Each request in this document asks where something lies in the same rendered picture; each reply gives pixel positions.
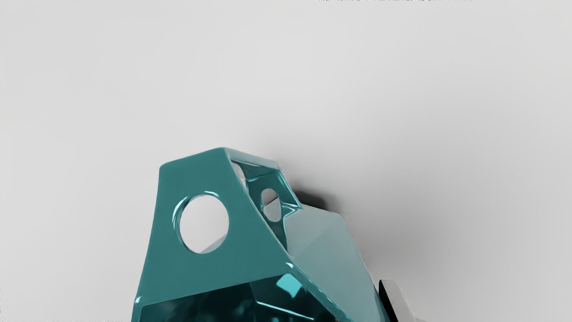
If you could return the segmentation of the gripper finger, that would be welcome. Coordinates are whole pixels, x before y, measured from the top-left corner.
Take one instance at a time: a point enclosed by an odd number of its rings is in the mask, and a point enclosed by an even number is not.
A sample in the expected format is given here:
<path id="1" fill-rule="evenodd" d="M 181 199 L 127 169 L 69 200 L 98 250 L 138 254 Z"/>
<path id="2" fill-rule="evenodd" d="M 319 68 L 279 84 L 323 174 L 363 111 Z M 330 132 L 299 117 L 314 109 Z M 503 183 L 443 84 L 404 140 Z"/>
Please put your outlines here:
<path id="1" fill-rule="evenodd" d="M 379 281 L 379 298 L 389 322 L 427 322 L 413 314 L 396 280 Z"/>

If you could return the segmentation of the teal faceted mug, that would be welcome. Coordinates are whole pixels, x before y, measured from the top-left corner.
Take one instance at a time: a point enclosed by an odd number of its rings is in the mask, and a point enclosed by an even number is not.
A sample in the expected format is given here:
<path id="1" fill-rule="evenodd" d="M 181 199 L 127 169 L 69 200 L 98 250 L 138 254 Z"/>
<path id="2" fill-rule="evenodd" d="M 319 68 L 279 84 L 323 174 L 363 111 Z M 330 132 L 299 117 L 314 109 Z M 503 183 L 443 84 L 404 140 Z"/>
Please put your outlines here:
<path id="1" fill-rule="evenodd" d="M 229 227 L 209 251 L 180 233 L 210 196 Z M 131 322 L 390 322 L 345 220 L 301 204 L 277 163 L 229 148 L 159 169 Z"/>

